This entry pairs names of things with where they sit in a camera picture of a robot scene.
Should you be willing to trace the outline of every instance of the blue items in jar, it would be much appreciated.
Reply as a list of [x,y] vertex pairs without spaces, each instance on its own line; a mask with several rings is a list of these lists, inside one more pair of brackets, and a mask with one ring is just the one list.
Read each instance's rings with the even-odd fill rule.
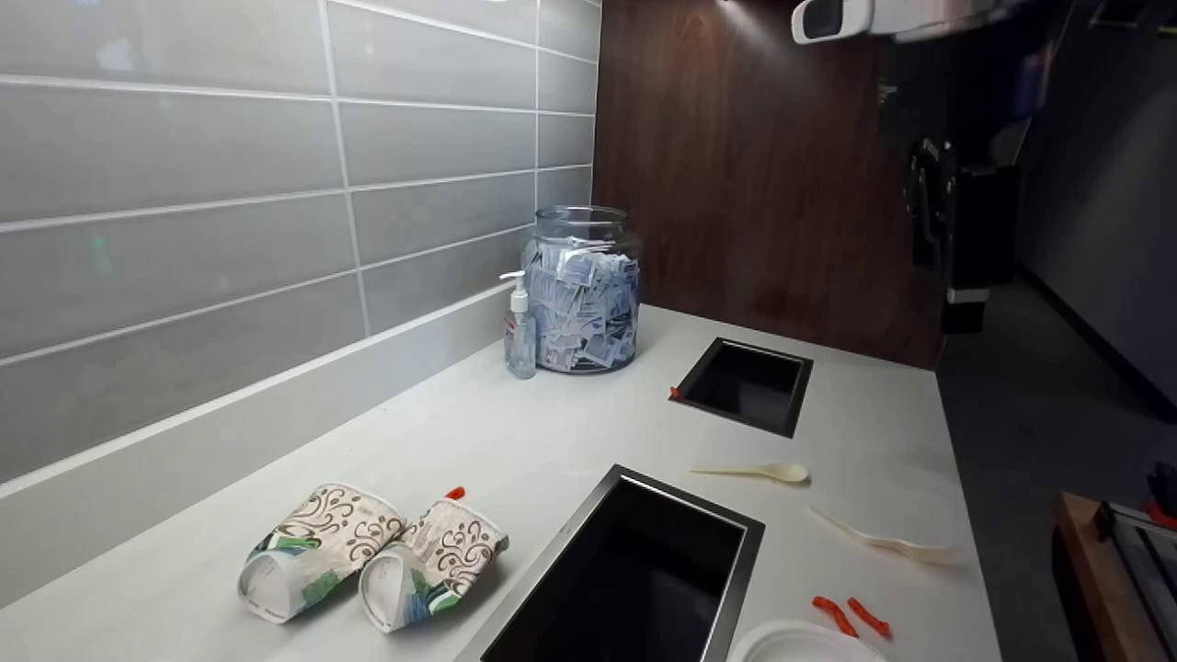
[[623,208],[542,208],[521,283],[542,327],[542,368],[615,370],[637,355],[641,265]]

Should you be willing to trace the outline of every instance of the gray tile wall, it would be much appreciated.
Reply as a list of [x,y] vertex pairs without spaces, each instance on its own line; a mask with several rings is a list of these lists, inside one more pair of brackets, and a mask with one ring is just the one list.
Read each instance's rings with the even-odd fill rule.
[[0,481],[459,300],[588,200],[591,0],[0,8]]

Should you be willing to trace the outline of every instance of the white countertop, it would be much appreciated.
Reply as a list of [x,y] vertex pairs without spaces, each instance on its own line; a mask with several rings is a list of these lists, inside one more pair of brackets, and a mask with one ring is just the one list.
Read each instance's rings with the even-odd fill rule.
[[[796,440],[668,404],[668,386],[717,333],[812,360]],[[641,341],[641,360],[618,373],[526,383],[512,378],[500,345],[489,345],[3,606],[3,659],[448,662],[610,464],[767,522],[737,638],[776,616],[825,625],[811,606],[825,590],[860,594],[884,612],[899,638],[866,638],[895,662],[1001,659],[930,370],[666,307],[643,307]],[[776,489],[687,474],[785,459],[807,464],[812,486]],[[319,481],[362,486],[413,519],[448,486],[466,486],[466,502],[512,534],[500,557],[508,588],[486,590],[459,616],[400,637],[379,637],[353,600],[302,625],[256,621],[234,600],[244,555]],[[958,544],[964,567],[928,568],[860,546],[818,522],[807,502],[856,530]]]

